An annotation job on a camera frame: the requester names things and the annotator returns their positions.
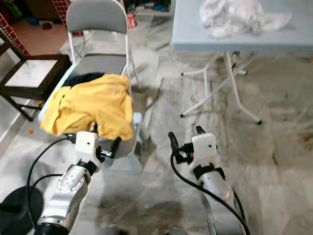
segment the black round base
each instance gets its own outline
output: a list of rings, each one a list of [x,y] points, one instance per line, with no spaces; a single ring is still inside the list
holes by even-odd
[[[27,213],[26,187],[21,187],[11,192],[3,202],[0,211],[1,235],[25,235],[32,229],[32,224]],[[30,199],[34,219],[37,221],[44,208],[43,194],[34,189]]]
[[[263,123],[263,121],[259,120],[256,124],[260,126],[260,125],[262,125],[262,123]]]

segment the gray chair backrest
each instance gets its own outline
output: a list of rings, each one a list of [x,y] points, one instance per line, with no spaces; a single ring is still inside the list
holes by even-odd
[[[127,32],[124,9],[116,0],[77,0],[67,10],[70,33],[83,30]]]

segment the table tabletop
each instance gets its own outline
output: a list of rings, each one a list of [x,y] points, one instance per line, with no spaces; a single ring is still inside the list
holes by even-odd
[[[172,49],[184,51],[259,51],[313,53],[313,0],[260,0],[266,13],[292,13],[288,25],[261,35],[242,33],[226,39],[207,35],[200,19],[203,0],[177,0]]]

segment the dark wooden chair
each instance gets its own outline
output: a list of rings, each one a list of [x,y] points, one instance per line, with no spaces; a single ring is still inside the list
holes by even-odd
[[[0,38],[2,39],[0,56],[11,49],[20,59],[0,81],[0,95],[25,118],[33,121],[33,118],[23,107],[40,110],[40,106],[19,104],[12,97],[46,102],[64,73],[71,66],[71,61],[68,55],[63,54],[24,57],[1,31]]]

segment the black cloth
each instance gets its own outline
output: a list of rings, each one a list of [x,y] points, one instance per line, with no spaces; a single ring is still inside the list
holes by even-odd
[[[104,74],[105,74],[104,72],[90,72],[75,77],[71,77],[65,80],[62,87],[73,87],[80,83],[91,82],[97,78],[102,77]]]

